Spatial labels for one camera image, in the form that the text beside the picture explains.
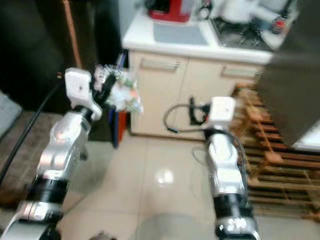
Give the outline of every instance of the kitchen cabinet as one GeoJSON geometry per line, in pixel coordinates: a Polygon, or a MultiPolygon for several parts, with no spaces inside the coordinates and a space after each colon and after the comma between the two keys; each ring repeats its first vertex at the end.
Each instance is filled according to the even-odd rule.
{"type": "MultiPolygon", "coordinates": [[[[132,114],[131,131],[176,138],[203,139],[201,132],[174,134],[163,125],[164,113],[175,104],[197,103],[229,96],[237,83],[255,83],[263,66],[212,59],[130,52],[130,67],[136,72],[144,113],[132,114]]],[[[179,109],[168,122],[189,129],[188,109],[179,109]]]]}

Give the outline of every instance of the gas burner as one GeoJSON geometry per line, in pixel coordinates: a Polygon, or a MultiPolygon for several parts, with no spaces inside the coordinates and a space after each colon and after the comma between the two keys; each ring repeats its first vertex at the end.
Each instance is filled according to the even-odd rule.
{"type": "Polygon", "coordinates": [[[221,18],[211,19],[222,47],[271,51],[253,23],[237,24],[221,18]]]}

